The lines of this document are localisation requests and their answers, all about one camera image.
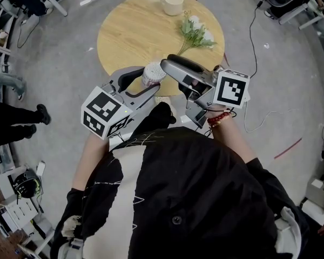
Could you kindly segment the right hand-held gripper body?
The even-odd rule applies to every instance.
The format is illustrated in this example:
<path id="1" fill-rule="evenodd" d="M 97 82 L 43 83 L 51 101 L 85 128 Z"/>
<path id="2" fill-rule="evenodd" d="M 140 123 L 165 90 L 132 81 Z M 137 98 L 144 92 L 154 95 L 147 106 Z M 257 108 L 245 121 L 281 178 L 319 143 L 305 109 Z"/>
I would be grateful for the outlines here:
<path id="1" fill-rule="evenodd" d="M 202 128 L 206 121 L 206 113 L 212 104 L 220 104 L 231 108 L 242 108 L 242 97 L 248 90 L 250 77 L 243 73 L 225 69 L 217 65 L 212 71 L 212 81 L 215 87 L 205 85 L 191 85 L 185 87 L 186 115 L 199 127 Z"/>

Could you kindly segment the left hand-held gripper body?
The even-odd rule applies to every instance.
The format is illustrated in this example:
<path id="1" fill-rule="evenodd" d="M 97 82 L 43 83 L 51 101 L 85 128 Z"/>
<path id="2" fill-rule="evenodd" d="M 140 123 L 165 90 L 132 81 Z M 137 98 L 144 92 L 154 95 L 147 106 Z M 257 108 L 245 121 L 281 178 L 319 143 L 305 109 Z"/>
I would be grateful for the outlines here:
<path id="1" fill-rule="evenodd" d="M 127 126 L 136 110 L 136 97 L 119 92 L 119 86 L 110 81 L 95 87 L 81 107 L 81 123 L 100 139 L 119 133 Z"/>

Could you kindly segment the small white jar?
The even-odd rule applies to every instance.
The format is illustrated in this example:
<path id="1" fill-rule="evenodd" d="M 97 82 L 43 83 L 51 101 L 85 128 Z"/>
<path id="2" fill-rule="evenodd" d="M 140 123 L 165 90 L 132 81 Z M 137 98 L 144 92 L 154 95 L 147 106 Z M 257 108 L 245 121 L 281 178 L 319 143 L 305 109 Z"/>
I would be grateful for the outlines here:
<path id="1" fill-rule="evenodd" d="M 151 62 L 145 66 L 141 76 L 142 85 L 149 87 L 161 83 L 167 74 L 160 67 L 160 62 Z"/>

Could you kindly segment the person's right forearm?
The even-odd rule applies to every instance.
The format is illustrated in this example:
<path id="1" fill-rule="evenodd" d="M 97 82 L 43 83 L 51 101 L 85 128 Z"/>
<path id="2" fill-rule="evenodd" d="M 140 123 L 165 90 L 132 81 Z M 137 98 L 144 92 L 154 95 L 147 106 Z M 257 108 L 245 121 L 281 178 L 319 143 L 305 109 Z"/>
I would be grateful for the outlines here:
<path id="1" fill-rule="evenodd" d="M 213 138 L 236 152 L 245 163 L 256 159 L 256 154 L 240 132 L 232 114 L 226 110 L 227 107 L 220 104 L 212 104 L 207 110 L 206 118 Z"/>

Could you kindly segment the person's left forearm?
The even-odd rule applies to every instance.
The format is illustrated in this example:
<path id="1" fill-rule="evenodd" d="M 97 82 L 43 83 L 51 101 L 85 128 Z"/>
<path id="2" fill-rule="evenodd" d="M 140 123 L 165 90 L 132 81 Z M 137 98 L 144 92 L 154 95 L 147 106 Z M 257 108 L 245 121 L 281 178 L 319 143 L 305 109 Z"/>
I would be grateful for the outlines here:
<path id="1" fill-rule="evenodd" d="M 84 191 L 90 175 L 101 161 L 101 159 L 109 152 L 109 139 L 104 140 L 90 133 L 88 136 L 82 156 L 80 157 L 75 175 L 72 180 L 72 188 Z"/>

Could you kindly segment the person's white clog shoe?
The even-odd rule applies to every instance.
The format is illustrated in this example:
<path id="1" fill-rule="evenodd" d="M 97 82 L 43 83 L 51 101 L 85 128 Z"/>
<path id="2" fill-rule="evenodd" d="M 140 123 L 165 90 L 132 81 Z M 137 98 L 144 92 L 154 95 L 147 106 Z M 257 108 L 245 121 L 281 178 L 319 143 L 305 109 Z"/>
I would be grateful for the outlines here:
<path id="1" fill-rule="evenodd" d="M 171 106 L 171 100 L 169 97 L 155 96 L 154 97 L 155 104 L 158 105 L 160 103 L 166 103 Z"/>

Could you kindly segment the person's black trouser leg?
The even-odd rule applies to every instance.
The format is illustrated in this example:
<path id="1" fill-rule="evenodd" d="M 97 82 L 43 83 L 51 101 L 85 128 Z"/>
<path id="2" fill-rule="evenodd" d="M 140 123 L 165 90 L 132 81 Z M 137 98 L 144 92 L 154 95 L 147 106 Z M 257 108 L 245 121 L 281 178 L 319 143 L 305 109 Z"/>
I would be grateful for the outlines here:
<path id="1" fill-rule="evenodd" d="M 175 124 L 176 121 L 177 120 L 172 114 L 170 105 L 165 102 L 160 102 L 137 126 L 131 137 L 135 137 L 143 133 L 153 132 L 155 130 L 166 129 L 169 127 L 169 125 Z"/>

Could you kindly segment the artificial white flower bouquet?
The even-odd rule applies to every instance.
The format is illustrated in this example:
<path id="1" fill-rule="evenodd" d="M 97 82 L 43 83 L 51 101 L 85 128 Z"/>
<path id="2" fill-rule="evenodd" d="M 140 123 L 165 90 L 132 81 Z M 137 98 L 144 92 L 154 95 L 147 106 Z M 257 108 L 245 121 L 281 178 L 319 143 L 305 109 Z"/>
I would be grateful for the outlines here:
<path id="1" fill-rule="evenodd" d="M 190 11 L 184 11 L 182 20 L 178 22 L 178 31 L 183 37 L 178 56 L 192 48 L 212 49 L 217 44 L 205 24 L 200 22 L 198 16 L 191 15 Z"/>

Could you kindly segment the round wooden table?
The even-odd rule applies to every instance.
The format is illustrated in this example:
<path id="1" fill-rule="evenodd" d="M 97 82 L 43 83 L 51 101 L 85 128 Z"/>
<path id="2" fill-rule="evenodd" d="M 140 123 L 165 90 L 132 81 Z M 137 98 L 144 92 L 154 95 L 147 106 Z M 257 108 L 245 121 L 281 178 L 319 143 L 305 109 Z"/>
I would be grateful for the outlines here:
<path id="1" fill-rule="evenodd" d="M 184 0 L 185 11 L 197 16 L 214 37 L 211 49 L 193 48 L 186 57 L 207 69 L 221 64 L 225 52 L 222 28 L 208 8 L 196 0 Z M 179 22 L 183 15 L 169 16 L 161 0 L 126 0 L 105 18 L 97 39 L 98 57 L 102 67 L 111 75 L 129 66 L 146 66 L 176 54 L 183 37 Z"/>

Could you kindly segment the cream mug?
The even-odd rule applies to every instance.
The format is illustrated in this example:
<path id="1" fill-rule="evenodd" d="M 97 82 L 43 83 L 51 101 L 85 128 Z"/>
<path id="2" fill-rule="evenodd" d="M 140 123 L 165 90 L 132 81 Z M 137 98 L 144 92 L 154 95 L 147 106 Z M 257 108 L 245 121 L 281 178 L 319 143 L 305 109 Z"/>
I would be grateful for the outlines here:
<path id="1" fill-rule="evenodd" d="M 178 16 L 184 12 L 184 0 L 160 0 L 163 11 L 169 16 Z"/>

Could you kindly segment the black and green helmet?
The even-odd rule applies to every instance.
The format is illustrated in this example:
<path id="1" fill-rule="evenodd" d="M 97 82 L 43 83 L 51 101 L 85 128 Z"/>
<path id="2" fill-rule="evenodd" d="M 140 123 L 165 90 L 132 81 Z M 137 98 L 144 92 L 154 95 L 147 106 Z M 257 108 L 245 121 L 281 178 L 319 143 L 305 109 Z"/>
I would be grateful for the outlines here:
<path id="1" fill-rule="evenodd" d="M 42 191 L 42 185 L 40 178 L 37 174 L 28 169 L 24 173 L 20 174 L 13 183 L 14 192 L 18 199 L 30 199 Z"/>

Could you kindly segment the person's black and white shirt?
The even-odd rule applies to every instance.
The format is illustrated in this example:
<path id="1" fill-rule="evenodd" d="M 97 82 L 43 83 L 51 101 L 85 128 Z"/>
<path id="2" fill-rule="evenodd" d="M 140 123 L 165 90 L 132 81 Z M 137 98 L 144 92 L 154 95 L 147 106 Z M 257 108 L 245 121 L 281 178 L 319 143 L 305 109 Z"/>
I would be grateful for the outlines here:
<path id="1" fill-rule="evenodd" d="M 309 226 L 258 159 L 185 127 L 137 135 L 72 188 L 50 251 L 83 259 L 298 259 Z"/>

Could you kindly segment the clear storage bins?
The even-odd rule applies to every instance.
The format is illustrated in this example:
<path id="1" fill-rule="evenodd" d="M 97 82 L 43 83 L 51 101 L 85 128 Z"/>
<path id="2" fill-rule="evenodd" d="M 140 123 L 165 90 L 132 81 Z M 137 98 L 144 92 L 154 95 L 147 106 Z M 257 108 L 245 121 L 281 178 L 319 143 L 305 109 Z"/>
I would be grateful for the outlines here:
<path id="1" fill-rule="evenodd" d="M 10 146 L 8 144 L 0 146 L 0 175 L 15 168 Z"/>

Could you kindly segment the white drawer unit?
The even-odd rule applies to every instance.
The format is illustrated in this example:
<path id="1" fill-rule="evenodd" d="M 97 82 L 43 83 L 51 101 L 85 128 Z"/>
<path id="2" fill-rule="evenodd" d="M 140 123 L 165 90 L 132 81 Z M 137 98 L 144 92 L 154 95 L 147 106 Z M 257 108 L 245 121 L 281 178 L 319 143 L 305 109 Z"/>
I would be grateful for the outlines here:
<path id="1" fill-rule="evenodd" d="M 0 229 L 8 235 L 21 230 L 36 215 L 37 209 L 31 199 L 18 199 L 12 195 L 0 203 Z"/>

